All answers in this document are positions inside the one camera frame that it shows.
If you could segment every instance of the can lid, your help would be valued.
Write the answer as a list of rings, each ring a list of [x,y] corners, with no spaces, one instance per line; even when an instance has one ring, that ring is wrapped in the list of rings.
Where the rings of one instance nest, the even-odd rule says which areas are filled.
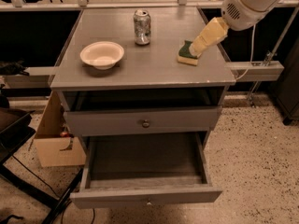
[[[138,16],[147,16],[149,13],[148,13],[147,10],[141,10],[141,9],[139,9],[139,10],[137,10],[135,12],[135,14],[138,15]]]

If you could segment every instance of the white cable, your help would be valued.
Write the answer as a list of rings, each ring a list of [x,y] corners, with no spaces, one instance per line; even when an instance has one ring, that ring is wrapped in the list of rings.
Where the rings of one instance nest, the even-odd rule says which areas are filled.
[[[253,26],[252,36],[251,36],[251,54],[250,54],[250,64],[252,64],[253,53],[254,53],[254,36],[255,36],[255,26]],[[249,68],[240,76],[237,77],[235,80],[239,80],[240,78],[244,77],[244,75],[249,71]]]

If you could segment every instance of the closed drawer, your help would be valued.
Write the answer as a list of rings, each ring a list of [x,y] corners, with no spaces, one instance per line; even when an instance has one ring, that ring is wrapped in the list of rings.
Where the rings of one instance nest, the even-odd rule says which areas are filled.
[[[217,123],[219,106],[146,110],[66,112],[74,135],[209,131]]]
[[[92,137],[78,208],[211,203],[212,187],[197,133]]]

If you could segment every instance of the speckled floor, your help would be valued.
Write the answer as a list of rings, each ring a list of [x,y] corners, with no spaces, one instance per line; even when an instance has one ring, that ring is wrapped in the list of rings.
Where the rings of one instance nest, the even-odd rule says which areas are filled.
[[[31,125],[40,121],[46,100],[12,101],[12,106],[36,110]],[[207,142],[205,155],[212,183],[223,193],[214,203],[178,204],[122,209],[96,209],[94,223],[299,223],[299,123],[282,124],[279,109],[266,94],[255,96],[251,108],[244,95],[228,95],[221,118]],[[78,167],[41,168],[36,148],[27,142],[15,156],[62,194]],[[14,159],[6,167],[53,195],[48,187]],[[0,178],[0,220],[15,214],[41,223],[49,208]],[[93,210],[70,204],[64,223],[91,223]],[[59,216],[55,223],[62,223]]]

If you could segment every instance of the cardboard box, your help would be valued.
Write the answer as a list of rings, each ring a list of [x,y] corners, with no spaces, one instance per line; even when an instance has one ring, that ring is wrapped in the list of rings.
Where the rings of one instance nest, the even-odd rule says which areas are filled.
[[[86,154],[78,138],[60,136],[63,112],[57,93],[52,92],[34,139],[42,167],[85,164]]]

